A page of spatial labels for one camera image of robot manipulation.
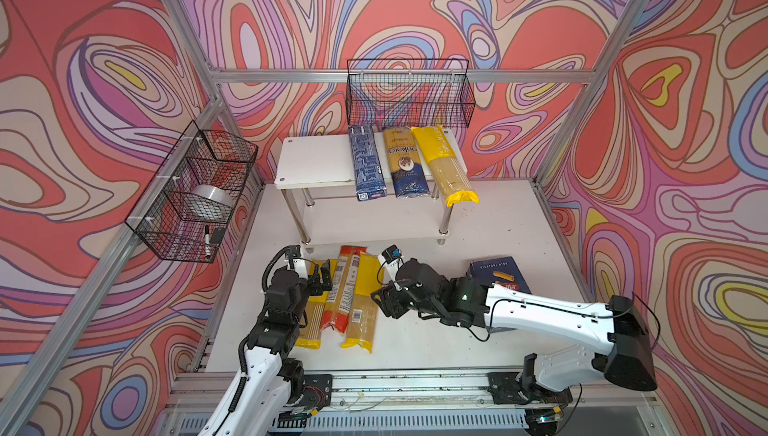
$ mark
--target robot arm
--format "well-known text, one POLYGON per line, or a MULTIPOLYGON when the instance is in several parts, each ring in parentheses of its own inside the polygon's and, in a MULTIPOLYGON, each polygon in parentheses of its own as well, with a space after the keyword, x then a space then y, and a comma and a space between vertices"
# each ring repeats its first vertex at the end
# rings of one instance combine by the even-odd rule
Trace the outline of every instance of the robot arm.
MULTIPOLYGON (((293 264, 299 255, 299 247, 286 247, 267 265, 262 279, 264 309, 240 343, 240 371, 201 436, 261 436, 276 418, 308 418, 323 406, 319 399, 311 407, 301 404, 306 397, 302 363, 287 355, 299 337, 310 295, 331 290, 330 262, 302 278, 306 272, 300 276, 293 264), (290 268, 277 269, 267 286, 283 254, 290 268), (296 406, 286 414, 282 412, 286 404, 296 406)), ((399 255, 396 247, 390 247, 380 260, 389 271, 399 255)), ((576 343, 553 354, 526 356, 523 371, 507 387, 490 385, 488 391, 499 404, 563 400, 567 404, 572 399, 569 386, 601 377, 638 391, 657 387, 648 326, 634 302, 624 297, 613 297, 609 304, 536 297, 498 285, 486 287, 467 277, 448 280, 429 265, 410 259, 397 269, 394 281, 371 298, 385 316, 396 319, 415 309, 422 319, 439 318, 448 326, 486 328, 488 337, 495 328, 522 328, 576 343)))
POLYGON ((495 328, 520 328, 576 343, 553 354, 527 356, 510 403, 538 401, 542 392, 563 392, 598 378, 636 391, 657 388, 648 326, 625 297, 608 304, 537 297, 486 287, 469 277, 448 280, 410 259, 371 298, 393 318, 415 309, 422 319, 439 318, 447 326, 486 328, 488 337, 495 328))
MULTIPOLYGON (((262 279, 265 289, 264 309, 256 325, 240 342, 238 359, 240 370, 235 375, 224 397, 216 406, 200 436, 235 434, 261 436, 272 427, 286 404, 299 401, 304 395, 304 371, 301 361, 288 358, 288 353, 299 338, 300 322, 306 320, 304 309, 310 296, 330 291, 332 280, 330 262, 315 265, 311 277, 302 278, 295 270, 293 259, 300 256, 298 246, 281 249, 267 265, 262 279), (266 280, 279 258, 286 255, 289 267, 275 271, 272 283, 266 280)), ((314 408, 300 406, 288 418, 308 418, 314 408)))

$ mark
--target wire basket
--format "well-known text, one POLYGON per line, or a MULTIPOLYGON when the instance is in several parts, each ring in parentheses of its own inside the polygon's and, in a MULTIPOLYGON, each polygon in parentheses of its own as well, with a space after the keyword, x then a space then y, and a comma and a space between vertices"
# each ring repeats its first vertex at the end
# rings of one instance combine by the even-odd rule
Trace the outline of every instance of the wire basket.
POLYGON ((198 129, 158 198, 128 225, 160 259, 212 263, 257 152, 242 137, 198 129))
POLYGON ((347 60, 347 124, 468 127, 475 94, 465 58, 347 60))

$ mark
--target colorful patterned wall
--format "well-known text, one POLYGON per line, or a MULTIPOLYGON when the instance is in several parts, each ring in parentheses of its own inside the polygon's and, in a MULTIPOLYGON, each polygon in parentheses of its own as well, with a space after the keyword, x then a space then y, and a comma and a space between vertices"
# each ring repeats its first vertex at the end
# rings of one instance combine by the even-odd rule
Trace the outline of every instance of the colorful patterned wall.
MULTIPOLYGON (((159 0, 0 0, 0 398, 205 104, 159 0)), ((25 434, 149 431, 253 198, 213 265, 137 250, 25 434)))
MULTIPOLYGON (((285 137, 346 133, 346 84, 231 83, 223 89, 245 137, 265 149, 256 162, 264 181, 274 180, 285 137)), ((472 124, 454 128, 470 176, 532 177, 578 89, 476 84, 472 124)))
MULTIPOLYGON (((465 56, 473 68, 592 68, 627 0, 184 0, 213 66, 345 68, 465 56)), ((227 102, 274 178, 286 136, 346 132, 345 85, 232 84, 227 102)), ((478 83, 458 136, 470 174, 531 177, 578 88, 478 83)))
POLYGON ((682 434, 768 434, 766 34, 768 0, 653 0, 547 186, 590 288, 659 316, 682 434))

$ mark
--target metal shelf leg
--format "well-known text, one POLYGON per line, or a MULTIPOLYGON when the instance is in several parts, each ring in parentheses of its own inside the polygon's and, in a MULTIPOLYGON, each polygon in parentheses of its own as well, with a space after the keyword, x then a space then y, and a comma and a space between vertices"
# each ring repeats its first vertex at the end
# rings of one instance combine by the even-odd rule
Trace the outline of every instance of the metal shelf leg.
MULTIPOLYGON (((439 232, 441 235, 448 234, 448 224, 451 222, 451 213, 453 212, 453 206, 446 207, 446 210, 442 214, 442 222, 440 223, 439 232)), ((437 244, 444 244, 445 239, 438 239, 437 244)))
POLYGON ((296 199, 293 197, 293 193, 291 190, 280 191, 283 192, 283 198, 286 200, 286 204, 290 210, 290 215, 293 217, 293 222, 296 224, 296 229, 299 230, 299 235, 301 235, 301 242, 304 244, 309 244, 311 241, 310 235, 306 233, 306 228, 304 228, 304 222, 301 220, 299 207, 296 205, 296 199))
POLYGON ((312 195, 310 194, 309 188, 302 188, 301 192, 304 193, 304 199, 306 200, 306 205, 309 208, 312 208, 315 206, 315 201, 312 199, 312 195))

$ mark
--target white table surface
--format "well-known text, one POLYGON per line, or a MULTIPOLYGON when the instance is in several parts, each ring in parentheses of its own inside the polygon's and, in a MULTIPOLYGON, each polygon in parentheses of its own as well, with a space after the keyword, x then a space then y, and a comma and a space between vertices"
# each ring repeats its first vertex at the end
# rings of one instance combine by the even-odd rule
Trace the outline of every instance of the white table surface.
MULTIPOLYGON (((465 274, 476 259, 512 256, 534 294, 582 301, 568 264, 528 181, 474 181, 480 203, 459 203, 451 221, 452 237, 438 246, 434 240, 398 242, 404 258, 428 263, 448 278, 465 274)), ((344 221, 341 225, 352 225, 344 221)), ((264 302, 260 279, 266 263, 287 244, 300 241, 285 201, 277 188, 266 185, 254 228, 244 250, 234 287, 224 310, 207 372, 237 370, 237 343, 250 331, 264 302)), ((389 243, 369 246, 380 253, 389 243)), ((335 258, 338 245, 316 247, 313 259, 335 258)), ((476 328, 478 335, 484 330, 476 328)), ((492 368, 520 365, 526 354, 557 351, 570 342, 515 330, 476 341, 466 329, 449 328, 416 314, 389 319, 379 313, 373 354, 360 347, 342 349, 343 336, 327 329, 321 348, 294 348, 307 371, 342 369, 492 368)))
MULTIPOLYGON (((461 149, 458 147, 453 130, 444 128, 448 143, 456 153, 459 163, 464 171, 467 165, 464 163, 461 149)), ((386 157, 384 135, 375 133, 376 151, 379 153, 379 163, 382 165, 384 181, 392 182, 392 174, 389 171, 389 161, 386 157)), ((427 181, 432 181, 432 172, 424 160, 421 149, 418 149, 418 157, 421 159, 424 176, 427 181)), ((347 134, 325 134, 322 136, 294 136, 283 140, 283 148, 280 150, 280 160, 277 162, 277 174, 275 186, 279 190, 294 188, 318 188, 331 186, 345 186, 355 184, 355 168, 352 165, 352 147, 350 136, 347 134)))

